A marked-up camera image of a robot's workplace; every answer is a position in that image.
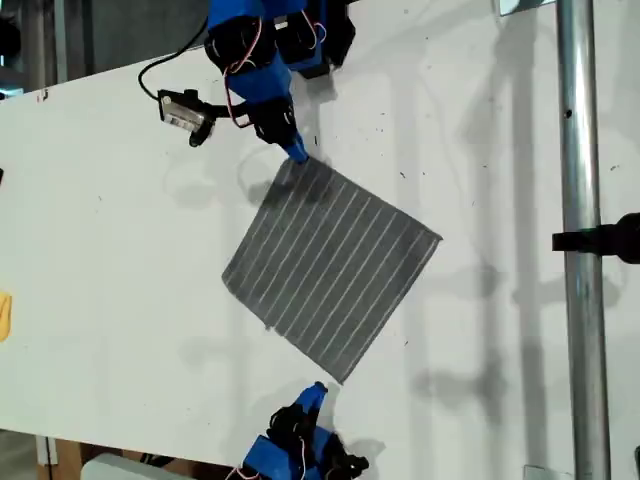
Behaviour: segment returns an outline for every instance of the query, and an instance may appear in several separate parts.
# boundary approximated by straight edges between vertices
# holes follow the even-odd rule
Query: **blue plastic part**
[[[307,0],[265,0],[265,20],[290,15],[307,8]]]
[[[209,2],[209,23],[211,30],[236,17],[262,17],[264,4],[260,0],[211,0]]]
[[[305,389],[295,403],[301,405],[305,413],[309,413],[312,408],[320,410],[326,394],[325,386],[316,382]],[[331,432],[322,427],[316,427],[313,432],[313,451],[318,464],[322,462],[322,453],[331,435]],[[244,464],[272,480],[298,480],[302,475],[302,465],[291,460],[286,451],[262,435],[256,439],[249,450]],[[304,478],[305,480],[324,480],[317,466],[309,468]]]
[[[292,480],[302,474],[302,468],[291,462],[287,452],[262,435],[249,450],[244,464],[272,480]]]
[[[296,163],[302,164],[309,160],[309,154],[304,148],[304,143],[302,142],[302,137],[300,134],[296,134],[296,139],[293,145],[288,147],[283,147],[284,151],[289,154],[291,160]]]
[[[309,410],[312,408],[320,410],[326,394],[327,388],[322,383],[316,382],[309,388],[306,388],[295,403],[302,406],[304,413],[309,413]]]
[[[277,16],[300,11],[306,5],[307,0],[211,0],[208,27],[211,30],[242,16],[261,17],[263,21],[269,21]],[[292,102],[290,86],[291,72],[279,52],[275,53],[273,61],[267,67],[229,76],[229,88],[248,104],[258,104],[278,97],[285,97]],[[309,159],[299,133],[291,145],[281,147],[296,163],[304,163]]]
[[[290,97],[291,72],[276,52],[267,67],[240,75],[231,75],[229,88],[244,98],[247,103],[266,102],[277,97]]]

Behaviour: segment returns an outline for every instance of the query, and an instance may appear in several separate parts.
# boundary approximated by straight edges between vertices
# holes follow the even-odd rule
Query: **striped cloth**
[[[222,279],[343,383],[440,240],[329,166],[287,161]]]

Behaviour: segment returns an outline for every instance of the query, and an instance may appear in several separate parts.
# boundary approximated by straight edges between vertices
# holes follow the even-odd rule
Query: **black cable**
[[[145,86],[144,81],[142,80],[142,77],[144,77],[145,73],[147,73],[152,68],[157,67],[158,65],[162,65],[163,63],[170,62],[171,60],[175,60],[184,52],[189,50],[193,46],[193,44],[196,43],[196,40],[198,40],[198,37],[200,37],[200,35],[202,35],[203,32],[207,29],[208,23],[209,23],[209,17],[205,18],[204,23],[202,24],[202,27],[200,27],[200,30],[198,30],[198,33],[195,35],[195,37],[189,40],[189,42],[180,50],[178,50],[176,53],[172,53],[169,56],[161,58],[160,60],[156,60],[155,62],[150,63],[149,65],[147,65],[142,69],[142,71],[138,75],[138,83],[140,84],[140,88],[144,90],[144,93],[146,93],[153,100],[158,101],[158,97],[155,96],[153,93],[151,93],[151,91]]]
[[[153,457],[148,463],[157,468],[164,468],[174,460],[175,458],[172,457]]]
[[[53,467],[51,466],[51,450],[49,449],[49,437],[44,437],[47,445],[47,471],[49,472],[49,480],[53,480]]]

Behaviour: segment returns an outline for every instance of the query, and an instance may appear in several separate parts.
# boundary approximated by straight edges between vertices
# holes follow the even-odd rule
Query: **white stripe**
[[[367,208],[367,205],[369,205],[369,202],[371,201],[371,198],[368,198],[367,201],[365,202],[364,206],[360,209],[360,213],[358,213],[358,216],[356,217],[356,219],[353,221],[353,223],[351,224],[351,228],[349,228],[349,231],[347,232],[347,234],[345,235],[345,237],[342,239],[342,241],[340,242],[340,245],[338,245],[338,248],[336,248],[336,251],[333,253],[333,257],[331,257],[331,260],[329,260],[329,263],[327,263],[327,266],[324,267],[324,271],[322,272],[322,275],[320,275],[320,278],[318,279],[318,281],[316,282],[316,284],[313,286],[313,290],[311,290],[311,293],[309,293],[307,295],[306,300],[304,301],[304,303],[302,304],[302,308],[300,308],[300,310],[298,311],[298,314],[295,316],[295,318],[292,320],[291,325],[293,325],[294,323],[296,323],[296,321],[298,320],[298,317],[300,316],[300,314],[302,313],[302,311],[304,310],[304,307],[307,306],[307,302],[311,299],[311,297],[313,296],[313,292],[316,291],[316,288],[318,288],[318,285],[320,285],[320,283],[322,282],[322,279],[324,278],[324,276],[327,274],[327,272],[329,271],[329,267],[331,266],[331,264],[333,263],[333,261],[335,260],[336,256],[338,255],[338,253],[340,252],[340,250],[342,249],[343,245],[345,244],[345,242],[347,241],[347,238],[349,238],[351,236],[351,232],[353,232],[354,227],[356,226],[356,224],[358,223],[358,221],[360,220],[360,217],[362,216],[362,213],[364,212],[364,210]],[[309,325],[311,325],[311,321],[307,322],[307,325],[305,325],[304,330],[302,331],[302,333],[298,336],[298,340],[302,338],[302,335],[304,335],[304,333],[307,331],[307,329],[309,328]]]
[[[316,311],[313,312],[313,315],[311,315],[311,319],[309,320],[309,322],[307,322],[307,326],[304,327],[304,330],[300,334],[299,338],[302,338],[304,336],[304,334],[307,332],[309,326],[313,322],[313,319],[316,318],[316,315],[320,311],[320,308],[322,307],[322,305],[324,305],[324,302],[327,300],[327,297],[333,291],[333,288],[338,283],[338,280],[340,280],[340,277],[342,277],[342,274],[347,270],[347,265],[349,265],[351,263],[351,260],[353,259],[353,257],[355,256],[356,252],[360,248],[360,245],[362,245],[362,242],[364,241],[364,239],[367,237],[367,234],[371,230],[371,227],[373,227],[373,224],[376,223],[376,220],[380,216],[380,213],[382,213],[382,210],[378,210],[378,213],[376,213],[375,217],[373,217],[373,219],[369,223],[369,226],[367,227],[365,232],[360,236],[360,240],[358,240],[358,244],[354,247],[353,251],[351,252],[351,255],[349,255],[349,258],[347,259],[345,264],[342,266],[342,269],[340,270],[340,273],[338,274],[338,276],[335,278],[335,280],[333,281],[333,283],[329,287],[329,290],[327,291],[327,293],[325,293],[324,297],[322,297],[322,300],[320,301],[320,304],[318,305],[318,308],[316,308]]]
[[[302,287],[302,285],[304,284],[304,282],[307,280],[307,277],[309,276],[309,274],[311,273],[311,270],[313,270],[313,267],[315,267],[316,262],[318,261],[318,259],[320,258],[320,255],[322,255],[322,252],[324,251],[324,249],[326,248],[327,244],[329,243],[329,240],[331,239],[331,237],[333,236],[333,234],[335,233],[335,231],[338,228],[338,225],[340,225],[340,223],[342,222],[342,219],[344,218],[344,216],[346,215],[347,211],[349,210],[349,207],[351,206],[351,204],[353,203],[353,201],[355,200],[355,198],[358,196],[358,193],[360,193],[360,190],[356,190],[353,193],[353,196],[351,197],[351,200],[349,200],[349,203],[347,204],[347,206],[342,210],[342,213],[340,214],[340,218],[338,218],[338,221],[336,222],[336,224],[333,226],[333,228],[331,229],[331,232],[329,233],[329,236],[327,237],[327,239],[324,241],[324,243],[322,244],[322,247],[320,247],[320,251],[318,252],[318,254],[316,255],[316,258],[313,259],[313,262],[311,263],[311,266],[309,267],[309,270],[307,270],[307,273],[304,274],[304,277],[302,277],[302,281],[298,284],[298,288],[296,288],[296,291],[294,292],[294,294],[291,296],[291,300],[289,300],[289,303],[287,304],[286,308],[284,309],[284,311],[282,312],[282,314],[280,315],[280,318],[278,319],[278,321],[276,322],[276,325],[278,325],[278,323],[280,323],[280,320],[284,317],[284,314],[287,313],[287,310],[289,310],[289,307],[291,306],[291,303],[293,302],[293,299],[296,297],[296,295],[298,294],[298,292],[300,291],[300,288]],[[293,324],[295,322],[291,322],[291,324],[289,325],[289,328],[287,328],[287,330],[284,332],[283,336],[286,336],[287,333],[289,333],[289,330],[291,330],[291,327],[293,327]]]
[[[278,275],[280,275],[280,270],[282,270],[282,266],[289,259],[289,255],[291,255],[291,251],[296,246],[296,243],[298,242],[298,239],[300,238],[300,235],[302,235],[302,232],[304,232],[304,229],[307,228],[307,224],[309,223],[309,220],[311,220],[311,217],[313,217],[313,214],[316,212],[316,208],[318,208],[318,205],[320,205],[320,200],[322,199],[322,197],[324,197],[325,192],[329,188],[329,185],[331,184],[331,180],[332,179],[329,178],[329,181],[327,182],[327,185],[325,185],[324,190],[320,194],[320,197],[318,197],[319,200],[317,202],[315,202],[315,204],[313,205],[313,208],[311,209],[311,212],[309,213],[309,215],[307,216],[307,219],[304,222],[304,225],[302,225],[302,228],[298,232],[298,235],[296,235],[296,238],[293,240],[293,242],[291,242],[291,246],[289,247],[289,250],[287,250],[287,253],[285,253],[284,258],[280,262],[280,265],[278,265],[278,270],[276,270],[275,275],[273,275],[273,277],[271,277],[271,282],[269,282],[269,286],[267,287],[267,289],[264,291],[264,293],[260,297],[260,300],[258,301],[258,306],[260,306],[262,304],[262,300],[264,300],[264,297],[267,295],[267,292],[269,292],[269,290],[271,289],[271,285],[273,285],[273,282],[275,281],[275,279],[278,278]]]
[[[366,311],[366,313],[364,314],[364,317],[362,317],[362,320],[360,320],[360,323],[358,323],[358,326],[356,328],[353,329],[353,331],[351,332],[351,335],[349,336],[349,338],[347,339],[346,343],[344,344],[344,346],[342,347],[342,349],[338,352],[338,354],[335,356],[335,358],[333,359],[333,363],[335,363],[336,359],[338,357],[340,357],[340,355],[342,355],[342,352],[345,351],[345,349],[349,346],[349,343],[351,342],[351,340],[353,340],[353,337],[355,337],[356,333],[358,332],[358,330],[360,330],[360,328],[362,328],[362,325],[364,325],[364,322],[367,320],[367,318],[369,318],[369,314],[373,311],[373,307],[375,307],[378,302],[380,301],[380,299],[383,297],[385,290],[387,289],[387,287],[391,284],[391,282],[393,281],[393,279],[396,277],[396,275],[398,274],[398,272],[400,271],[400,268],[402,267],[402,265],[404,265],[404,261],[407,259],[407,257],[409,256],[409,254],[411,253],[411,250],[413,249],[413,247],[416,245],[416,243],[418,243],[418,240],[420,240],[422,238],[422,235],[424,234],[424,231],[420,232],[420,235],[418,235],[415,240],[413,241],[413,243],[411,244],[411,246],[407,249],[407,253],[404,254],[404,257],[402,257],[402,260],[400,261],[400,263],[398,263],[398,266],[396,267],[396,269],[393,271],[393,274],[389,277],[389,279],[387,280],[387,283],[385,283],[384,287],[382,288],[382,290],[380,290],[380,293],[378,294],[378,298],[376,298],[376,301],[373,302],[370,306],[369,309]],[[327,349],[329,348],[329,345],[331,345],[331,342],[333,342],[333,338],[331,339],[331,341],[329,342],[329,344],[325,347],[325,349],[322,351],[322,353],[320,354],[321,358],[322,355],[324,355],[324,353],[327,351]]]
[[[285,176],[285,180],[287,179],[287,177],[289,176],[289,174],[291,173],[291,170],[293,169],[293,162],[291,162],[291,165],[289,166],[289,171],[287,172],[287,175]],[[236,269],[231,272],[231,275],[229,275],[229,278],[227,278],[226,282],[227,284],[231,283],[231,279],[233,277],[235,277],[236,273],[238,273],[240,271],[240,264],[242,263],[242,260],[244,260],[244,256],[245,254],[249,251],[249,249],[251,248],[251,245],[253,245],[253,241],[256,238],[257,233],[260,231],[260,227],[262,227],[262,224],[264,223],[264,221],[267,219],[267,217],[269,216],[269,214],[272,212],[272,210],[265,208],[265,213],[262,216],[262,220],[260,220],[260,223],[258,224],[258,227],[253,231],[253,235],[251,235],[251,239],[249,240],[249,244],[247,245],[247,248],[244,249],[244,251],[242,252],[242,255],[240,256],[240,258],[237,260],[237,267]]]
[[[304,198],[300,201],[300,204],[298,205],[298,208],[296,209],[296,213],[293,214],[293,218],[291,219],[291,222],[289,222],[289,225],[287,225],[287,228],[282,233],[282,236],[280,237],[280,240],[278,240],[278,243],[276,244],[275,248],[271,252],[271,255],[269,255],[269,258],[267,259],[267,262],[264,264],[264,267],[262,268],[262,271],[260,272],[260,275],[258,275],[258,279],[253,283],[253,286],[251,287],[251,290],[249,290],[249,293],[247,294],[247,297],[251,296],[251,294],[253,293],[253,290],[256,288],[256,285],[258,285],[258,282],[260,281],[260,279],[264,275],[264,272],[267,271],[267,267],[271,263],[271,260],[273,259],[273,256],[278,251],[278,248],[280,248],[280,244],[282,243],[282,240],[284,240],[284,237],[287,235],[287,232],[291,228],[291,225],[293,225],[293,222],[296,221],[296,217],[298,216],[298,213],[300,213],[300,209],[304,205],[304,202],[307,200],[307,197],[309,196],[309,193],[311,193],[311,189],[313,188],[313,186],[315,185],[317,180],[318,180],[318,175],[316,175],[315,178],[313,179],[313,182],[311,182],[311,185],[309,186],[309,188],[307,190],[307,193],[305,193]]]
[[[271,230],[269,231],[269,235],[267,235],[267,238],[265,239],[265,241],[262,243],[262,245],[260,245],[260,250],[258,250],[258,253],[256,255],[254,255],[253,262],[251,262],[251,266],[249,267],[249,270],[246,271],[245,276],[242,279],[242,282],[237,287],[237,290],[240,290],[242,288],[242,285],[244,285],[244,282],[247,280],[247,278],[249,278],[249,274],[251,273],[251,270],[253,270],[253,267],[255,266],[256,262],[258,261],[258,258],[260,258],[260,254],[262,253],[262,249],[264,248],[264,246],[267,244],[267,242],[271,238],[271,234],[276,229],[276,225],[278,225],[278,222],[282,218],[282,215],[284,214],[284,211],[287,209],[287,205],[289,205],[289,201],[293,198],[293,192],[295,192],[296,188],[298,188],[298,185],[302,181],[302,177],[304,177],[304,174],[306,173],[307,167],[309,166],[310,163],[311,162],[307,162],[305,164],[304,169],[302,170],[302,172],[300,172],[300,176],[298,177],[298,181],[296,182],[295,186],[289,192],[289,196],[287,197],[287,201],[285,202],[284,206],[282,207],[282,210],[280,210],[280,215],[278,215],[278,218],[276,219],[276,221],[271,226]]]
[[[347,293],[349,293],[351,291],[351,287],[353,287],[353,284],[355,283],[356,279],[358,278],[358,276],[360,276],[360,272],[362,272],[362,270],[364,269],[364,267],[367,265],[367,263],[369,263],[369,260],[371,259],[371,256],[373,255],[373,252],[376,251],[376,249],[378,248],[378,245],[380,244],[380,241],[384,238],[384,236],[386,235],[387,231],[389,230],[389,227],[391,227],[391,224],[393,223],[393,221],[395,220],[396,216],[397,216],[397,212],[393,213],[393,216],[391,217],[391,220],[389,220],[389,223],[387,224],[387,226],[385,227],[384,231],[382,232],[382,235],[380,235],[380,237],[378,238],[378,241],[376,242],[376,244],[373,246],[373,248],[371,249],[371,251],[369,252],[369,254],[367,255],[367,258],[364,259],[364,262],[362,263],[362,265],[360,265],[360,268],[358,269],[358,271],[356,272],[356,274],[354,275],[354,277],[351,279],[351,281],[349,282],[349,285],[347,285],[347,288],[345,289],[344,293],[342,294],[342,296],[340,297],[340,299],[338,300],[338,303],[336,303],[336,305],[333,307],[333,310],[331,310],[331,312],[329,312],[329,315],[327,316],[327,321],[324,322],[324,324],[322,325],[322,327],[320,328],[320,331],[318,332],[318,334],[316,335],[316,337],[313,339],[313,342],[311,343],[311,346],[309,347],[309,350],[311,350],[311,347],[313,347],[313,344],[316,342],[316,340],[318,340],[318,337],[320,337],[320,334],[324,331],[324,329],[326,328],[327,325],[329,325],[329,321],[331,320],[331,317],[333,317],[333,314],[336,313],[336,310],[338,309],[338,307],[342,304],[342,301],[347,297]],[[369,287],[369,285],[371,284],[371,282],[373,281],[373,278],[377,275],[377,273],[380,271],[380,268],[382,268],[382,264],[384,263],[384,260],[382,261],[382,263],[380,263],[380,265],[378,266],[378,269],[376,270],[376,273],[371,277],[371,279],[369,280],[369,283],[367,283],[367,286],[365,287],[365,290],[367,289],[367,287]],[[360,298],[362,298],[362,295],[364,295],[364,290],[360,293],[360,296],[357,298],[356,303],[358,303],[360,301]],[[338,330],[340,328],[342,328],[342,325],[344,325],[344,320],[342,320],[342,323],[340,324],[340,327],[338,327]]]
[[[345,373],[343,376],[347,376],[349,374],[349,372],[351,371],[351,368],[353,367],[353,364],[356,363],[358,361],[358,359],[360,358],[360,356],[362,355],[362,352],[371,344],[371,341],[373,338],[375,338],[375,336],[378,334],[378,332],[381,330],[381,328],[384,326],[384,319],[386,318],[386,316],[389,314],[389,312],[391,310],[393,310],[393,308],[395,307],[394,304],[397,304],[396,302],[398,302],[398,300],[400,299],[400,297],[403,295],[403,290],[405,290],[407,288],[407,285],[411,284],[411,281],[413,279],[415,279],[416,274],[420,271],[420,269],[424,266],[424,264],[429,260],[429,257],[431,256],[431,254],[433,253],[433,251],[435,250],[435,248],[438,246],[438,242],[434,241],[433,245],[431,245],[431,247],[429,248],[429,250],[427,251],[427,253],[425,253],[424,257],[422,258],[422,261],[420,263],[418,263],[418,266],[416,267],[416,269],[414,270],[413,274],[409,277],[410,280],[407,280],[407,283],[405,283],[405,286],[403,287],[402,290],[400,290],[400,292],[398,293],[398,295],[396,295],[396,298],[393,299],[393,302],[391,303],[391,305],[389,306],[389,308],[387,309],[386,312],[384,312],[384,315],[382,316],[382,319],[380,320],[380,323],[378,324],[378,326],[374,329],[373,332],[371,332],[371,334],[369,335],[369,337],[366,339],[366,341],[364,342],[364,344],[362,345],[362,347],[360,348],[360,350],[358,350],[358,353],[356,354],[355,357],[353,357],[353,360],[351,360],[351,363],[349,364],[349,366],[346,368]]]
[[[289,283],[289,280],[291,280],[291,277],[293,276],[294,272],[298,268],[298,265],[300,265],[300,262],[302,261],[302,259],[304,258],[305,254],[307,253],[307,250],[309,249],[309,246],[313,243],[313,240],[316,238],[316,235],[318,235],[318,232],[320,231],[320,229],[324,225],[324,222],[329,217],[329,212],[331,212],[331,209],[333,208],[333,206],[338,201],[338,197],[340,197],[340,195],[342,194],[342,191],[344,190],[344,187],[346,187],[346,186],[347,186],[347,184],[343,183],[342,187],[340,187],[340,191],[338,192],[338,194],[333,199],[333,202],[331,202],[331,206],[325,212],[324,217],[322,217],[322,220],[320,220],[320,224],[318,225],[318,228],[316,229],[316,231],[314,232],[313,236],[311,237],[311,240],[309,240],[309,242],[307,243],[307,246],[304,247],[304,250],[302,251],[302,255],[300,255],[300,257],[298,258],[298,261],[296,262],[295,266],[293,267],[291,272],[289,272],[289,276],[287,277],[287,280],[284,282],[284,285],[282,286],[282,288],[280,289],[280,292],[276,296],[275,301],[273,302],[273,304],[269,308],[269,311],[267,312],[267,314],[264,317],[265,318],[265,323],[266,323],[267,319],[269,318],[269,314],[271,313],[271,310],[273,309],[273,307],[275,307],[276,303],[278,303],[278,300],[280,299],[280,295],[282,295],[282,293],[284,292],[287,284]]]

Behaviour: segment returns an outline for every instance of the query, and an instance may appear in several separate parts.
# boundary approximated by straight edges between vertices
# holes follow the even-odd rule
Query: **white surface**
[[[596,7],[603,219],[617,221],[640,206],[640,4]],[[296,83],[307,145],[444,241],[337,394],[336,428],[370,456],[368,479],[571,472],[555,9],[352,12],[337,99]],[[223,121],[189,148],[140,68],[0,105],[0,287],[14,295],[0,427],[235,464],[272,412],[330,381],[220,280],[284,155]],[[148,82],[224,99],[201,50]],[[640,270],[605,273],[613,473],[631,480]]]

